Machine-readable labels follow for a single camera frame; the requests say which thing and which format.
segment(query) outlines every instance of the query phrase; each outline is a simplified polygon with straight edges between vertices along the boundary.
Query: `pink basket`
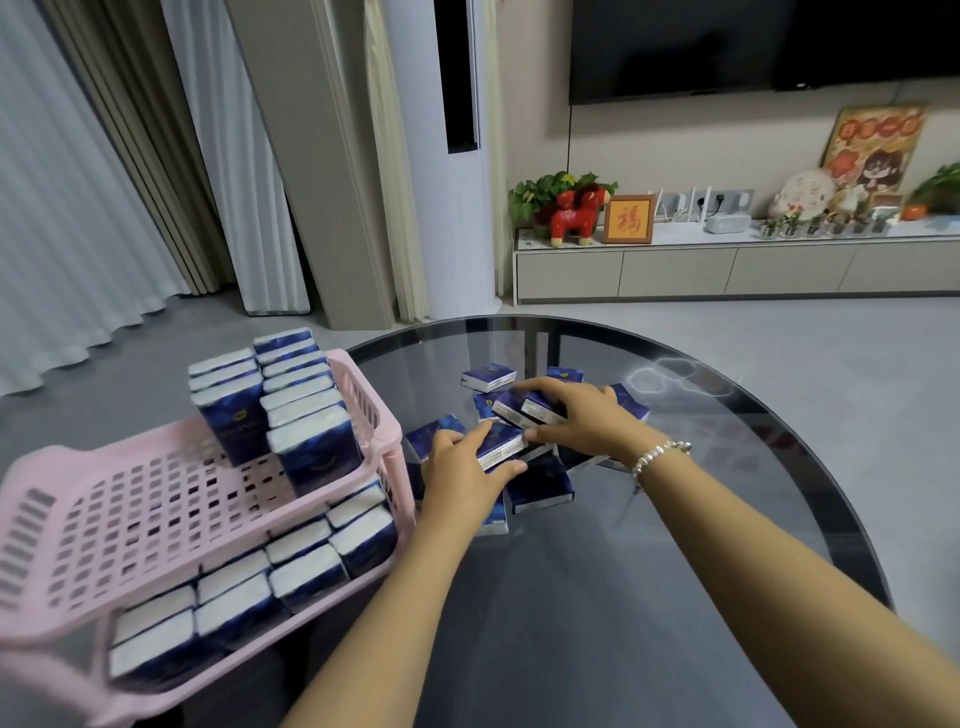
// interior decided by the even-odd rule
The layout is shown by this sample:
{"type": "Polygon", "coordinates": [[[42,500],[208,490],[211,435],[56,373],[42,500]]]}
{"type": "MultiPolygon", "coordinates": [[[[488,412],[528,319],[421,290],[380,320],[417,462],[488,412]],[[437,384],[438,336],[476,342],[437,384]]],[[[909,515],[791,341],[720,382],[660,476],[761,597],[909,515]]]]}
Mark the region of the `pink basket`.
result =
{"type": "Polygon", "coordinates": [[[81,452],[53,446],[19,458],[0,487],[0,668],[78,709],[91,726],[154,716],[250,659],[390,570],[387,562],[168,692],[133,694],[107,684],[106,657],[120,610],[157,587],[226,560],[268,529],[379,473],[399,544],[414,501],[396,418],[341,350],[327,352],[353,419],[363,465],[304,497],[275,455],[233,468],[201,417],[81,452]],[[97,620],[94,659],[82,674],[51,652],[63,634],[97,620]]]}

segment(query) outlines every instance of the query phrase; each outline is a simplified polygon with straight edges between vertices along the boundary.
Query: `wall socket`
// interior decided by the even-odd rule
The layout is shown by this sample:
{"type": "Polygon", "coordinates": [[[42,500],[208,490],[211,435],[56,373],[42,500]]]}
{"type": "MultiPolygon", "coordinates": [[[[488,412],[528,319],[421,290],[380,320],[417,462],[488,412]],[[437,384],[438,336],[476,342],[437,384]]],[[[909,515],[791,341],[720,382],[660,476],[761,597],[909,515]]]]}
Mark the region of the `wall socket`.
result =
{"type": "MultiPolygon", "coordinates": [[[[693,196],[693,199],[690,199],[690,189],[682,190],[679,192],[666,190],[663,191],[663,194],[660,195],[660,209],[657,211],[657,220],[662,221],[664,215],[671,220],[678,220],[679,222],[684,222],[686,220],[686,212],[690,210],[690,222],[694,222],[700,219],[700,206],[697,204],[697,201],[701,197],[707,195],[707,186],[697,187],[696,192],[693,196]]],[[[653,194],[656,195],[658,190],[654,190],[653,194]]],[[[750,208],[754,203],[755,191],[753,189],[711,189],[710,190],[710,199],[705,201],[704,204],[707,206],[707,214],[713,215],[715,213],[721,214],[731,214],[733,212],[750,212],[750,208]],[[739,203],[740,195],[746,193],[748,199],[744,205],[739,203]],[[717,195],[723,195],[723,202],[720,204],[720,207],[717,208],[717,195]]]]}

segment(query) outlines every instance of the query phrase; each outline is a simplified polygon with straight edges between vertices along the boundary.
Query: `blue tissue pack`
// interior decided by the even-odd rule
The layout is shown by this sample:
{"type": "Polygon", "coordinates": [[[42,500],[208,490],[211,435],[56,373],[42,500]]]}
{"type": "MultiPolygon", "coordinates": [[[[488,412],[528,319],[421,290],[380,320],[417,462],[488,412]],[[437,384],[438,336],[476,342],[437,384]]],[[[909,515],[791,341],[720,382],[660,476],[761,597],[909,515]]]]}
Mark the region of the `blue tissue pack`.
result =
{"type": "Polygon", "coordinates": [[[309,327],[291,328],[288,331],[281,331],[280,333],[257,336],[253,339],[253,348],[258,354],[261,354],[272,352],[275,349],[282,349],[291,344],[297,344],[300,341],[312,338],[313,333],[311,333],[309,327]]]}
{"type": "Polygon", "coordinates": [[[351,579],[367,573],[390,558],[396,547],[394,518],[378,505],[330,537],[351,579]]]}
{"type": "Polygon", "coordinates": [[[186,368],[188,376],[206,375],[210,372],[216,372],[218,369],[240,364],[241,362],[253,360],[253,349],[246,348],[236,352],[222,353],[219,356],[213,356],[196,364],[191,364],[186,368]]]}
{"type": "Polygon", "coordinates": [[[490,514],[483,519],[480,528],[477,530],[477,536],[505,536],[510,533],[510,526],[507,524],[507,507],[503,502],[503,494],[496,497],[490,514]]]}
{"type": "Polygon", "coordinates": [[[380,485],[380,476],[379,476],[379,475],[377,475],[377,474],[371,475],[370,478],[368,478],[368,479],[365,480],[364,482],[360,483],[360,485],[355,486],[354,488],[351,488],[349,491],[347,491],[346,493],[344,493],[342,496],[337,496],[336,498],[331,498],[331,499],[327,502],[327,504],[330,506],[330,508],[335,508],[335,507],[337,507],[338,505],[340,505],[341,503],[343,503],[344,501],[349,500],[351,497],[353,497],[353,496],[355,496],[356,494],[360,493],[360,491],[364,491],[364,490],[366,490],[367,488],[370,488],[372,485],[376,485],[376,486],[379,486],[379,485],[380,485]]]}
{"type": "Polygon", "coordinates": [[[266,437],[267,414],[260,405],[262,396],[263,376],[260,373],[218,384],[190,396],[234,468],[270,452],[266,437]]]}
{"type": "Polygon", "coordinates": [[[268,541],[270,539],[263,533],[254,533],[231,541],[229,547],[217,549],[203,558],[200,562],[201,576],[209,576],[214,571],[218,571],[235,561],[247,558],[261,550],[268,541]]]}
{"type": "Polygon", "coordinates": [[[477,462],[484,470],[516,455],[526,447],[523,430],[501,420],[494,422],[477,449],[477,462]]]}
{"type": "Polygon", "coordinates": [[[410,492],[414,497],[414,504],[420,505],[423,502],[423,491],[426,489],[423,483],[423,469],[418,463],[406,463],[407,477],[410,479],[410,492]]]}
{"type": "Polygon", "coordinates": [[[192,586],[180,587],[165,595],[156,596],[120,615],[113,631],[113,644],[126,642],[173,615],[196,606],[197,592],[192,586]]]}
{"type": "Polygon", "coordinates": [[[349,497],[340,505],[330,509],[326,514],[326,519],[334,529],[340,531],[365,513],[378,506],[387,499],[386,494],[379,485],[372,485],[364,488],[360,493],[349,497]]]}
{"type": "Polygon", "coordinates": [[[433,436],[437,434],[439,429],[452,429],[454,432],[467,434],[467,429],[460,424],[456,417],[443,415],[439,420],[434,420],[428,425],[407,432],[404,437],[405,445],[410,451],[409,454],[412,454],[419,462],[428,459],[430,450],[433,449],[433,436]]]}
{"type": "Polygon", "coordinates": [[[319,349],[309,352],[309,353],[298,353],[294,356],[290,356],[279,361],[274,362],[273,364],[267,364],[263,368],[263,376],[279,376],[286,374],[287,372],[293,372],[296,369],[303,369],[303,367],[310,367],[314,364],[326,364],[326,352],[321,352],[319,349]]]}
{"type": "Polygon", "coordinates": [[[494,395],[473,395],[473,406],[477,411],[477,420],[496,420],[496,412],[493,411],[493,403],[496,401],[494,395]]]}
{"type": "MultiPolygon", "coordinates": [[[[560,381],[584,380],[584,370],[569,367],[547,367],[546,375],[560,381]]],[[[554,401],[543,392],[530,392],[523,400],[521,411],[545,425],[562,425],[566,422],[566,405],[554,401]]]]}
{"type": "Polygon", "coordinates": [[[298,496],[352,473],[363,463],[350,415],[328,407],[267,433],[298,496]]]}
{"type": "Polygon", "coordinates": [[[560,459],[548,452],[528,463],[521,473],[507,483],[507,495],[514,514],[573,500],[573,483],[560,459]]]}
{"type": "Polygon", "coordinates": [[[499,417],[520,429],[536,427],[540,423],[523,413],[525,396],[525,392],[518,389],[509,389],[497,396],[496,400],[493,401],[492,409],[499,417]]]}
{"type": "Polygon", "coordinates": [[[326,519],[316,519],[267,544],[267,558],[274,567],[283,566],[288,561],[323,546],[332,533],[333,529],[326,519]]]}
{"type": "Polygon", "coordinates": [[[334,405],[339,405],[344,409],[344,397],[338,389],[330,387],[314,395],[301,397],[299,400],[288,402],[280,407],[267,410],[267,422],[271,428],[283,427],[291,422],[299,420],[301,417],[312,415],[314,412],[320,412],[334,405]]]}
{"type": "Polygon", "coordinates": [[[220,567],[197,582],[197,601],[206,604],[233,587],[270,569],[270,561],[263,549],[220,567]]]}
{"type": "Polygon", "coordinates": [[[326,355],[320,351],[320,347],[317,346],[316,341],[313,339],[303,339],[302,341],[295,342],[286,347],[280,347],[279,349],[273,349],[269,352],[259,353],[256,356],[256,363],[266,369],[267,367],[274,366],[282,361],[286,361],[288,359],[297,359],[305,354],[317,352],[322,354],[323,361],[326,361],[326,355]]]}
{"type": "Polygon", "coordinates": [[[623,384],[614,384],[612,386],[613,391],[616,393],[616,403],[627,410],[630,414],[636,417],[638,420],[643,422],[650,415],[650,407],[640,404],[636,401],[627,391],[627,388],[623,384]]]}
{"type": "Polygon", "coordinates": [[[288,616],[274,596],[267,574],[261,572],[198,609],[197,634],[233,652],[288,616]]]}
{"type": "Polygon", "coordinates": [[[187,609],[112,647],[110,683],[131,692],[164,692],[189,680],[222,653],[197,634],[187,609]]]}
{"type": "Polygon", "coordinates": [[[325,363],[312,364],[309,367],[303,367],[303,369],[287,372],[285,375],[271,376],[269,379],[263,380],[263,393],[269,395],[317,376],[330,376],[329,365],[325,363]]]}
{"type": "Polygon", "coordinates": [[[320,546],[270,574],[274,595],[296,613],[349,581],[344,563],[330,545],[320,546]]]}
{"type": "Polygon", "coordinates": [[[230,364],[228,367],[216,369],[203,375],[192,376],[188,379],[187,384],[191,392],[200,392],[203,389],[214,387],[217,384],[233,381],[234,379],[239,379],[241,376],[247,376],[259,371],[260,368],[256,365],[256,362],[252,359],[247,359],[246,361],[230,364]]]}
{"type": "Polygon", "coordinates": [[[260,406],[269,413],[278,407],[282,407],[284,404],[289,404],[292,401],[301,400],[304,397],[315,395],[318,392],[332,389],[333,386],[332,376],[315,376],[300,384],[284,387],[270,395],[265,395],[260,398],[260,406]]]}
{"type": "Polygon", "coordinates": [[[460,375],[460,383],[463,386],[484,394],[512,384],[515,380],[516,370],[502,364],[487,364],[469,369],[460,375]]]}

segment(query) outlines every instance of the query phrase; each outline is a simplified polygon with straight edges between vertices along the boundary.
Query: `round glass table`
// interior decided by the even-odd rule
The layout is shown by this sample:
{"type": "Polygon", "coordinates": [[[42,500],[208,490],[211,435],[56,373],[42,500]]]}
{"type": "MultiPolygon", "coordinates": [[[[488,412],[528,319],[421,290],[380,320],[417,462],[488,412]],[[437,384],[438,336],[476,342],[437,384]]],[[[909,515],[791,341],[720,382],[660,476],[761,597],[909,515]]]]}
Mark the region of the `round glass table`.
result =
{"type": "MultiPolygon", "coordinates": [[[[497,362],[623,382],[649,423],[740,497],[891,606],[870,542],[824,466],[761,402],[708,365],[634,334],[491,316],[407,328],[350,350],[409,431],[476,423],[460,373],[497,362]]],[[[605,465],[571,474],[572,503],[477,538],[444,606],[417,726],[790,726],[646,496],[605,465]]],[[[372,591],[191,698],[189,725],[273,726],[372,591]]],[[[396,629],[414,619],[397,615],[396,629]]],[[[370,685],[375,692],[376,685],[370,685]]],[[[318,725],[323,725],[318,716],[318,725]]]]}

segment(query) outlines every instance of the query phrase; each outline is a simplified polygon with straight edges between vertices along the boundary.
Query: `wall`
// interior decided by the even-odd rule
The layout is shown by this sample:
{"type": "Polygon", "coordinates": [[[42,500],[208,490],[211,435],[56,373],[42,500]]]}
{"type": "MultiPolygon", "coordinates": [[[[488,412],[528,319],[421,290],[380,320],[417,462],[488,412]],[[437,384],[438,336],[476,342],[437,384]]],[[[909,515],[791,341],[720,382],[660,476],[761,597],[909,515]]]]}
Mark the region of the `wall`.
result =
{"type": "Polygon", "coordinates": [[[506,0],[497,30],[511,184],[567,168],[624,193],[752,187],[754,214],[817,166],[840,109],[929,103],[901,191],[960,160],[960,79],[567,105],[572,0],[506,0]]]}
{"type": "Polygon", "coordinates": [[[330,326],[389,328],[396,292],[371,157],[363,4],[227,6],[330,326]]]}

